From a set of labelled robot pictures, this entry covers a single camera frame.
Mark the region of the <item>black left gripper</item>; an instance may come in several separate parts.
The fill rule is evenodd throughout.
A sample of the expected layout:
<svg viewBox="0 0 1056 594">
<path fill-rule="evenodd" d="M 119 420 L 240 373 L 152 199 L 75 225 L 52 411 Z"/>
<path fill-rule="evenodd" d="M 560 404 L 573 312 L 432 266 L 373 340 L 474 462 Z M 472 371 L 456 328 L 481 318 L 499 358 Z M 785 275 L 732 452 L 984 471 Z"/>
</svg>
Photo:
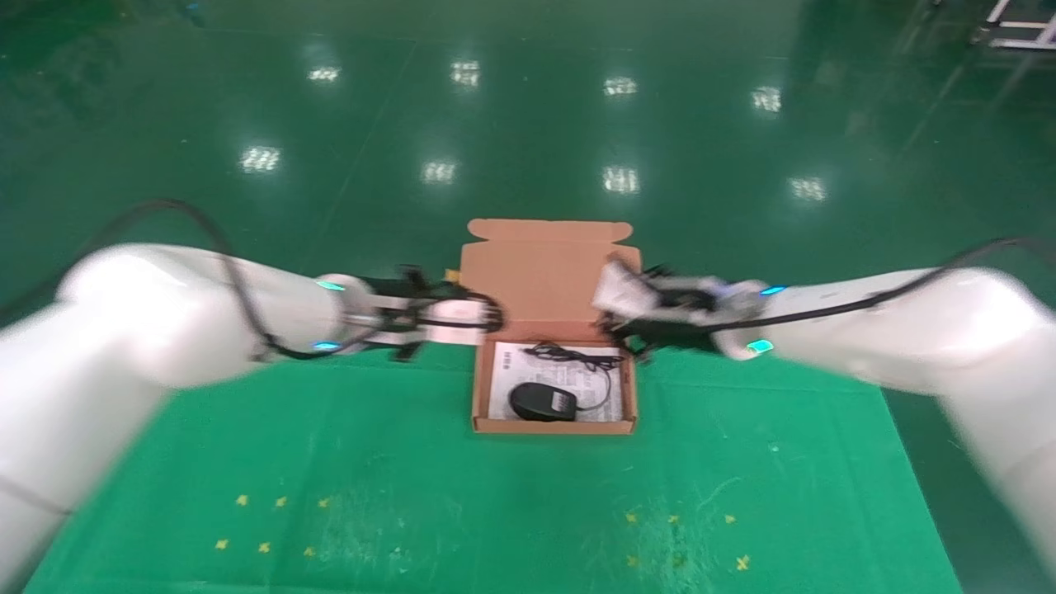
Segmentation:
<svg viewBox="0 0 1056 594">
<path fill-rule="evenodd" d="M 412 361 L 427 344 L 422 326 L 425 305 L 431 285 L 419 266 L 401 266 L 399 278 L 363 278 L 374 296 L 370 304 L 378 317 L 375 330 L 363 341 L 363 349 L 393 349 L 394 361 Z"/>
</svg>

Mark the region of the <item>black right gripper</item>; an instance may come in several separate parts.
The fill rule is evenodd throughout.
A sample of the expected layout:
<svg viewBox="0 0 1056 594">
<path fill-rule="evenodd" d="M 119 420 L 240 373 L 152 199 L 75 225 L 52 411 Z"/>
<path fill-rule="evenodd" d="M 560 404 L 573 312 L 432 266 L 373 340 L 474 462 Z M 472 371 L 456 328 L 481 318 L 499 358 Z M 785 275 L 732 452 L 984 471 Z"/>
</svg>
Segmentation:
<svg viewBox="0 0 1056 594">
<path fill-rule="evenodd" d="M 671 277 L 667 266 L 652 266 L 642 271 L 648 282 Z M 652 354 L 664 347 L 721 355 L 723 350 L 702 327 L 667 319 L 625 318 L 615 316 L 615 323 L 601 323 L 601 334 L 612 347 L 634 361 L 652 360 Z"/>
</svg>

